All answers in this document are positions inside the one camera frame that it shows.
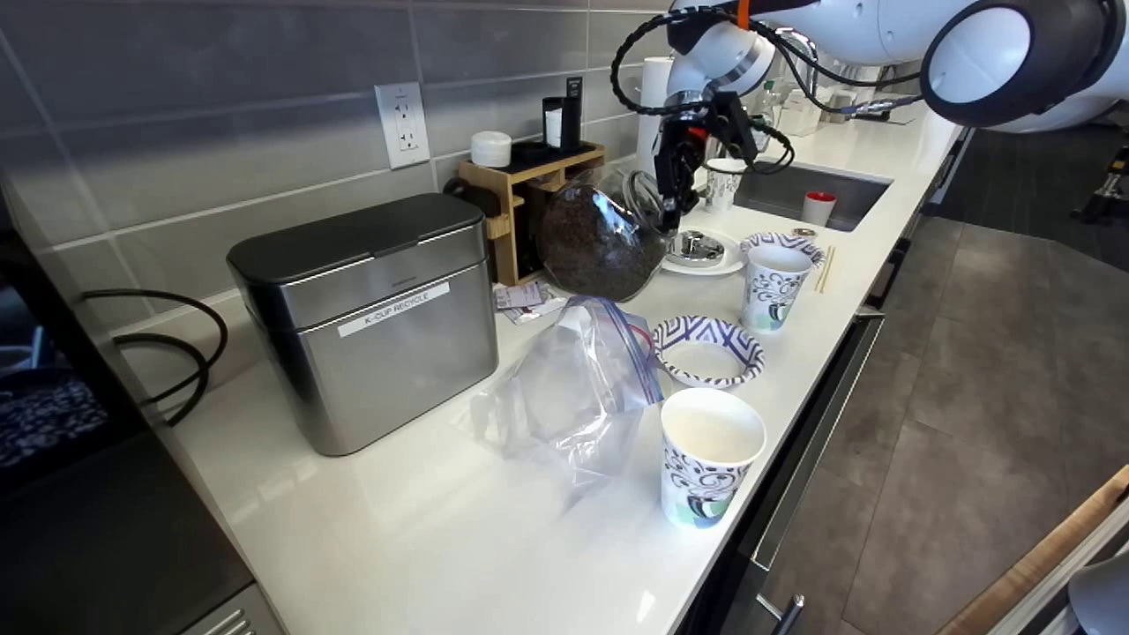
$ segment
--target dark gray floor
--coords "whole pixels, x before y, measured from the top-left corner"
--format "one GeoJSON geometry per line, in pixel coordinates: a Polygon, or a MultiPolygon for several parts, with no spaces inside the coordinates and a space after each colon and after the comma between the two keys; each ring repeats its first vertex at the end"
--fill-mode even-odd
{"type": "Polygon", "coordinates": [[[943,628],[1129,460],[1127,343],[1127,272],[921,225],[766,596],[805,593],[803,633],[943,628]]]}
{"type": "Polygon", "coordinates": [[[1048,238],[1129,272],[1129,219],[1077,222],[1127,145],[1129,113],[1057,135],[987,135],[972,145],[947,216],[974,225],[1048,238]]]}

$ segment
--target stainless steel bread box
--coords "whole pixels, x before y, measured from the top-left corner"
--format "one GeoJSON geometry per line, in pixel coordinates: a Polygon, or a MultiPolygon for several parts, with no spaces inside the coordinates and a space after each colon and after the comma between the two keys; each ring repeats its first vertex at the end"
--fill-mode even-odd
{"type": "Polygon", "coordinates": [[[422,195],[244,242],[229,265],[320,456],[349,456],[497,369],[483,216],[422,195]]]}

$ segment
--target wooden shelf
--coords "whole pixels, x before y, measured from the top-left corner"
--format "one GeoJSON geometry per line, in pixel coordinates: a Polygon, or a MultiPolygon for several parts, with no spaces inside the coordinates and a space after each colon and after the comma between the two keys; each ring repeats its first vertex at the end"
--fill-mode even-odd
{"type": "Polygon", "coordinates": [[[489,242],[494,252],[494,272],[497,282],[514,286],[519,282],[519,229],[514,229],[514,216],[527,206],[527,198],[514,195],[514,186],[537,186],[537,192],[560,192],[570,183],[570,176],[603,167],[603,149],[594,145],[587,153],[577,156],[560,156],[531,171],[480,171],[469,160],[460,160],[457,172],[460,179],[494,192],[501,203],[501,216],[494,216],[489,222],[489,242]]]}

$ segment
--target cable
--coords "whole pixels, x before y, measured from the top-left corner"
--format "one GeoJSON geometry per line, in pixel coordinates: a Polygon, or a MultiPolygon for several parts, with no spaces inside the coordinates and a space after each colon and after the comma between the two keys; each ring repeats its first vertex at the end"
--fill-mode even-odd
{"type": "MultiPolygon", "coordinates": [[[[616,50],[616,62],[612,62],[612,92],[623,99],[623,108],[644,113],[644,116],[678,116],[678,113],[687,113],[687,110],[711,110],[712,104],[683,104],[683,108],[644,108],[636,104],[625,86],[623,86],[623,69],[625,69],[625,56],[639,48],[639,40],[647,40],[651,33],[664,30],[664,26],[673,26],[673,23],[685,23],[685,26],[712,26],[712,23],[732,23],[732,16],[724,16],[719,9],[691,9],[691,12],[666,12],[666,16],[653,16],[651,23],[644,23],[617,50],[616,50]]],[[[771,40],[786,69],[793,72],[793,62],[805,62],[807,69],[817,69],[821,77],[832,77],[839,86],[854,86],[854,90],[885,90],[885,86],[907,86],[907,80],[921,80],[921,76],[901,76],[901,77],[878,77],[878,80],[860,80],[860,77],[846,77],[846,76],[835,76],[830,69],[821,69],[817,56],[807,56],[803,48],[786,43],[777,30],[766,30],[759,23],[752,23],[752,33],[759,33],[764,40],[771,40]]]]}
{"type": "Polygon", "coordinates": [[[616,50],[616,62],[612,62],[612,92],[623,99],[625,110],[636,110],[644,116],[678,116],[678,113],[687,113],[687,110],[711,110],[712,108],[712,104],[644,108],[623,86],[623,69],[625,69],[625,56],[636,50],[636,43],[647,40],[651,33],[664,30],[664,26],[673,26],[673,23],[712,26],[712,23],[728,23],[728,16],[716,12],[716,9],[666,12],[666,16],[653,16],[636,33],[630,33],[630,40],[616,50]]]}
{"type": "Polygon", "coordinates": [[[921,80],[921,76],[901,76],[901,77],[885,77],[885,80],[883,80],[883,77],[878,77],[878,80],[846,77],[846,76],[835,76],[835,72],[821,69],[817,56],[807,56],[807,50],[786,43],[777,30],[766,30],[766,26],[752,23],[752,33],[759,33],[764,40],[771,40],[777,50],[786,50],[786,52],[803,56],[803,62],[805,62],[807,69],[817,69],[821,77],[832,77],[832,80],[839,80],[839,86],[885,90],[885,86],[921,80]]]}
{"type": "Polygon", "coordinates": [[[226,354],[229,347],[229,329],[223,320],[223,314],[217,314],[209,305],[193,302],[193,297],[180,297],[180,292],[165,292],[165,290],[88,290],[82,292],[79,302],[123,302],[123,297],[149,297],[149,302],[171,302],[171,305],[189,305],[193,310],[200,310],[206,319],[213,319],[217,324],[217,349],[213,358],[199,354],[191,343],[183,338],[171,338],[171,336],[152,336],[152,332],[135,332],[135,336],[117,336],[115,347],[172,347],[180,354],[189,354],[199,370],[189,373],[183,382],[149,394],[146,403],[162,403],[183,390],[193,384],[193,394],[180,405],[180,412],[171,416],[171,426],[180,423],[209,391],[209,382],[213,382],[213,369],[219,363],[219,358],[226,354]]]}
{"type": "MultiPolygon", "coordinates": [[[[785,56],[790,77],[799,80],[799,90],[805,92],[805,99],[821,110],[821,113],[843,113],[843,116],[854,116],[860,108],[852,104],[852,108],[830,108],[830,104],[818,104],[818,95],[813,92],[813,86],[803,77],[799,63],[790,56],[785,56]]],[[[901,108],[912,108],[912,104],[921,104],[921,95],[914,99],[892,99],[891,110],[901,110],[901,108]]]]}
{"type": "MultiPolygon", "coordinates": [[[[193,391],[189,394],[189,403],[180,403],[178,412],[165,412],[165,423],[178,426],[191,409],[199,409],[199,403],[206,398],[213,373],[209,373],[209,360],[199,347],[183,343],[183,338],[171,338],[171,336],[157,336],[157,332],[135,332],[135,336],[117,336],[115,347],[171,347],[180,349],[183,358],[193,360],[193,373],[189,382],[193,382],[193,391]]],[[[180,390],[189,390],[189,382],[180,382],[178,390],[165,390],[146,403],[162,403],[171,394],[178,394],[180,390]]]]}
{"type": "Polygon", "coordinates": [[[799,160],[790,137],[780,128],[771,128],[766,122],[754,122],[752,128],[764,132],[766,137],[774,137],[785,149],[785,156],[777,156],[777,164],[759,164],[752,172],[785,172],[785,171],[790,171],[790,164],[799,160]]]}

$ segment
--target paper cup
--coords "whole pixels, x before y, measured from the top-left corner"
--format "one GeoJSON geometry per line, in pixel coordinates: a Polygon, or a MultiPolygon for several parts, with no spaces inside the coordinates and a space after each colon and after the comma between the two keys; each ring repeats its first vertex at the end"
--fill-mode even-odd
{"type": "Polygon", "coordinates": [[[835,195],[832,192],[805,192],[805,222],[827,225],[835,213],[835,195]]]}
{"type": "Polygon", "coordinates": [[[469,137],[469,164],[505,171],[511,164],[511,137],[505,132],[476,132],[469,137]]]}
{"type": "Polygon", "coordinates": [[[719,216],[728,209],[733,209],[733,198],[741,192],[745,179],[745,164],[741,160],[711,160],[705,164],[705,213],[719,216]]]}
{"type": "Polygon", "coordinates": [[[766,447],[764,416],[732,391],[687,390],[664,403],[664,511],[716,525],[766,447]]]}
{"type": "Polygon", "coordinates": [[[821,252],[799,238],[745,244],[745,332],[777,336],[821,252]]]}

